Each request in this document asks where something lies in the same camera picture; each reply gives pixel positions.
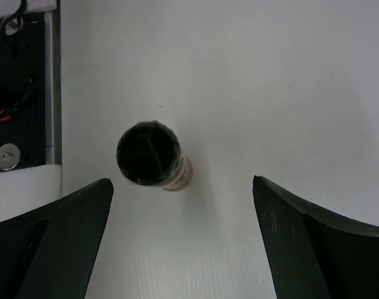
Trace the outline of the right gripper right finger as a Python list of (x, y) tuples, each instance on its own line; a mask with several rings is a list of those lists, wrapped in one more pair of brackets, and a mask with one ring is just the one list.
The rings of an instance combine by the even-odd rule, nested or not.
[(379, 298), (379, 226), (262, 176), (252, 193), (277, 298)]

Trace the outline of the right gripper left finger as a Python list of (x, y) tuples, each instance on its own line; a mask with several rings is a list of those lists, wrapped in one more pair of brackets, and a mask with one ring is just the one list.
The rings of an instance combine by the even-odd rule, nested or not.
[(0, 222), (0, 298), (84, 298), (112, 197), (103, 178)]

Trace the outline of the small black lid bottle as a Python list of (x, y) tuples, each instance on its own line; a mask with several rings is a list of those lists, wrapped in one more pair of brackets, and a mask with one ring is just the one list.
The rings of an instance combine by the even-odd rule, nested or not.
[(117, 165), (131, 183), (180, 191), (193, 175), (190, 159), (173, 130), (159, 121), (142, 121), (118, 141)]

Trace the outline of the black mounting rail base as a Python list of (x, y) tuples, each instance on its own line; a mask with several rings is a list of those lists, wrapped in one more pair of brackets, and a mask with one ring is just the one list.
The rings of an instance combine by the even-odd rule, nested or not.
[(10, 35), (0, 20), (0, 172), (62, 162), (60, 20), (21, 16)]

